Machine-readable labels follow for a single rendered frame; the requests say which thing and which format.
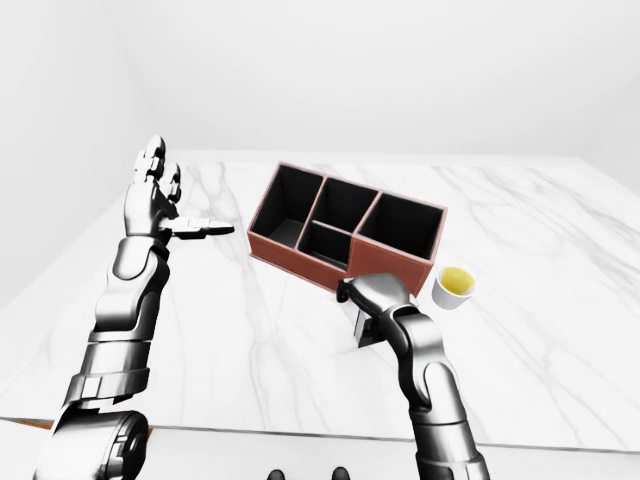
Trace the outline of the red-brown desk caddy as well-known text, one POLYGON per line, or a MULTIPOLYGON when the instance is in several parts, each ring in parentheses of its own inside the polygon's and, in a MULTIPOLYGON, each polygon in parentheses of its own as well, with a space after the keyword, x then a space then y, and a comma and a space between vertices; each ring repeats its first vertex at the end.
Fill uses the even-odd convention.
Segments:
POLYGON ((329 291, 392 273, 419 294, 435 263, 444 206, 281 163, 247 230, 253 257, 329 291))

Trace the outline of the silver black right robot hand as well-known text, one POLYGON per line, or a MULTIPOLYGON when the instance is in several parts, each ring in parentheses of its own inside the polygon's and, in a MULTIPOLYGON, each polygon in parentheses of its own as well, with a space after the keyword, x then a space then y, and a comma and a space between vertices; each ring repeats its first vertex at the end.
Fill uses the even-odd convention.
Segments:
POLYGON ((416 298, 394 274, 375 273, 345 278, 339 281, 336 299, 339 303, 351 300, 360 310, 373 318, 388 310, 411 305, 418 307, 416 298))

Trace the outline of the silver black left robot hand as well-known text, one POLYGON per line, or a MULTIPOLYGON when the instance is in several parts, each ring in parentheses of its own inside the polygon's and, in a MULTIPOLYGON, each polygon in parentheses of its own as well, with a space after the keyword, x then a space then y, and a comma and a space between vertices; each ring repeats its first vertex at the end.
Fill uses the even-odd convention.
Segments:
POLYGON ((171 237, 203 239, 234 232, 234 226, 226 222, 180 216, 181 193, 180 167, 166 159, 165 141, 154 135, 136 160, 125 196, 126 235, 149 236, 167 244, 171 237))

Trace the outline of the white cup with yellow inside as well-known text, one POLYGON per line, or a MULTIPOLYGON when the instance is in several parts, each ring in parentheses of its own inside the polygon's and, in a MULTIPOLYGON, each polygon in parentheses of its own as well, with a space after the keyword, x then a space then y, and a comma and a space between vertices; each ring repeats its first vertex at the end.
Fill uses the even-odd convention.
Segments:
POLYGON ((454 310, 468 300, 475 292, 475 278, 460 267, 443 267, 438 273, 432 299, 442 309, 454 310))

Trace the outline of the small dark book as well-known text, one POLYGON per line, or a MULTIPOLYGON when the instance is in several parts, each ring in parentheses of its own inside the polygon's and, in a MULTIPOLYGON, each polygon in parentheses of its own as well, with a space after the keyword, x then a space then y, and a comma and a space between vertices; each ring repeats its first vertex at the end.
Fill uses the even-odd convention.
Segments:
POLYGON ((364 310, 358 312, 354 330, 354 337, 358 348, 364 348, 386 341, 386 335, 381 327, 383 318, 383 315, 371 316, 364 310))

